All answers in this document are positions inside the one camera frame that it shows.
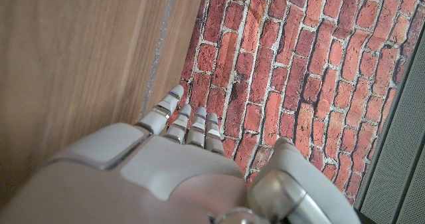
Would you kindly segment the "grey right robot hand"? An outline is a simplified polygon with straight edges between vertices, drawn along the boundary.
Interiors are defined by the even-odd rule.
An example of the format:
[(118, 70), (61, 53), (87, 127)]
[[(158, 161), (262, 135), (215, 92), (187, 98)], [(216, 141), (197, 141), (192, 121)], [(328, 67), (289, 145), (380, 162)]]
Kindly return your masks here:
[(216, 114), (175, 86), (135, 125), (106, 126), (53, 156), (2, 223), (358, 223), (345, 196), (287, 138), (247, 184)]

